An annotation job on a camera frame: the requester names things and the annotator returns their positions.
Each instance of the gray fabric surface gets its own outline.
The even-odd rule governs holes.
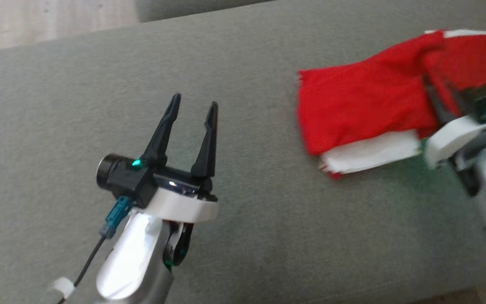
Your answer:
[[[140,155],[174,92],[182,169],[219,103],[221,208],[170,303],[403,303],[481,282],[481,222],[450,171],[413,158],[332,181],[295,116],[299,69],[446,27],[486,29],[486,0],[281,0],[0,51],[0,303],[76,278],[113,204],[98,161]],[[110,244],[69,303],[96,299]]]
[[[265,1],[268,0],[134,0],[142,23]]]

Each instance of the white cloth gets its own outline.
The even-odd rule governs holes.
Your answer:
[[[403,160],[421,153],[415,130],[388,132],[345,144],[322,154],[322,171],[352,173]]]

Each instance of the red fabric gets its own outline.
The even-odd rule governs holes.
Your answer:
[[[327,173],[327,175],[329,175],[332,179],[335,179],[335,181],[339,181],[340,179],[343,178],[343,174],[342,173],[339,173],[339,172],[331,172],[331,171],[329,171]]]
[[[459,114],[441,79],[460,89],[486,83],[486,36],[445,39],[437,31],[359,63],[300,71],[297,113],[308,152],[322,154],[388,131],[417,129],[420,137],[430,136],[437,121],[423,73]]]

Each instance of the black cable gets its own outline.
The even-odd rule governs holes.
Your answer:
[[[84,275],[85,275],[85,272],[87,271],[87,268],[89,268],[91,261],[93,261],[93,258],[95,257],[95,255],[99,251],[99,248],[103,244],[104,240],[106,240],[106,236],[103,235],[103,236],[100,237],[99,242],[97,243],[97,245],[95,246],[95,248],[91,252],[91,254],[89,255],[89,258],[87,259],[87,262],[85,262],[84,267],[81,269],[81,272],[78,275],[78,277],[77,277],[77,279],[74,283],[74,287],[77,287],[78,284],[80,283],[81,279],[84,278]],[[65,301],[66,301],[65,297],[62,297],[61,300],[57,304],[63,304],[63,303],[65,303]]]

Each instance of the white plastic mount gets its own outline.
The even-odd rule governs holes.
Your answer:
[[[486,123],[478,123],[469,116],[447,123],[427,140],[424,153],[427,165],[435,169],[440,161],[447,160],[484,130]]]
[[[219,206],[170,190],[158,188],[150,203],[141,212],[161,219],[180,223],[200,223],[214,220]]]

